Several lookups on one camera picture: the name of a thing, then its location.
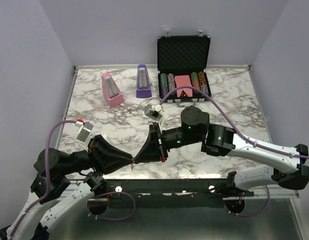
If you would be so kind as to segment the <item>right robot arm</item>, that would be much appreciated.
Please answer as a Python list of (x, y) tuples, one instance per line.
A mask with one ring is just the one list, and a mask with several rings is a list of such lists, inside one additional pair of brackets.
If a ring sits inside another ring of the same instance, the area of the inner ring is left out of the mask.
[(170, 150), (201, 143), (201, 152), (209, 156), (237, 157), (261, 164), (252, 170), (228, 174), (224, 189), (230, 196), (267, 185), (303, 190), (309, 182), (305, 145), (284, 147), (258, 141), (239, 134), (234, 128), (210, 123), (210, 115), (195, 106), (186, 107), (180, 121), (180, 127), (168, 130), (162, 130), (157, 122), (152, 123), (134, 163), (164, 162)]

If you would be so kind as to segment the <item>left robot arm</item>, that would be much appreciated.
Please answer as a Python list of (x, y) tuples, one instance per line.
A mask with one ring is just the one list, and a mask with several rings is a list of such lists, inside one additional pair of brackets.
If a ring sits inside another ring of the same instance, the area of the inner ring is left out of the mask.
[[(88, 143), (88, 149), (66, 153), (49, 146), (43, 150), (34, 168), (34, 179), (28, 199), (14, 223), (0, 230), (3, 240), (30, 240), (37, 233), (42, 234), (49, 226), (41, 220), (46, 212), (48, 219), (56, 223), (68, 211), (89, 197), (99, 198), (107, 192), (107, 182), (102, 175), (113, 173), (130, 165), (133, 156), (111, 144), (101, 135), (96, 135)], [(67, 175), (93, 169), (79, 187), (63, 200), (65, 207), (57, 199), (70, 185)]]

